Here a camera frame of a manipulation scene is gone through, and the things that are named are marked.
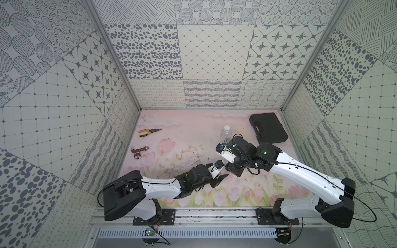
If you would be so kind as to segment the short clear plastic bottle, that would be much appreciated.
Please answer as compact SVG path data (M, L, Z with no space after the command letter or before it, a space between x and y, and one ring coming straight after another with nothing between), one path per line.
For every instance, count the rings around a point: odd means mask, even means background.
M232 139L232 130L229 125L225 125L221 130L220 143L227 144Z

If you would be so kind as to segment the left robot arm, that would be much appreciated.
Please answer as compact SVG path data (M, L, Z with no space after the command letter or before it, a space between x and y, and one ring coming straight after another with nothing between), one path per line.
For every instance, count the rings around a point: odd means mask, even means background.
M221 160L207 165L199 164L190 171L171 179L152 179L132 172L104 186L104 220L114 221L131 214L134 217L155 224L162 218L159 198L182 199L206 185L217 187L228 174L221 174L224 164Z

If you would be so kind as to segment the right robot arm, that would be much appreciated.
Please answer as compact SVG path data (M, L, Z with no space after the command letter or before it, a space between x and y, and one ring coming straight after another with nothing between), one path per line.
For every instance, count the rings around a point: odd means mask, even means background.
M225 160L226 170L240 177L245 169L257 169L281 175L313 193L302 199L276 199L271 216L277 222L297 218L323 218L328 223L348 228L353 219L356 183L320 173L293 159L270 143L254 146L241 136L227 144L218 144L216 152Z

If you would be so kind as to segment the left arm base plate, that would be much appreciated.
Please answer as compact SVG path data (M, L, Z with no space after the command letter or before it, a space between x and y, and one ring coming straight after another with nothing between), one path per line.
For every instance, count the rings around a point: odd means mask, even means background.
M176 215L176 209L165 208L161 210L161 213L157 213L154 217L152 217L147 221L135 217L133 220L133 226L143 226L147 224L150 226L155 226L155 225L172 226L175 223L175 215Z

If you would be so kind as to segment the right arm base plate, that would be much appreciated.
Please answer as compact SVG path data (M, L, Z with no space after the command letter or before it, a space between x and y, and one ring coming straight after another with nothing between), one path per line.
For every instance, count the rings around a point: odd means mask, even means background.
M258 225L268 225L268 226L276 226L276 225L299 225L298 218L288 219L282 214L273 214L272 209L270 208L256 208L255 209L256 219Z

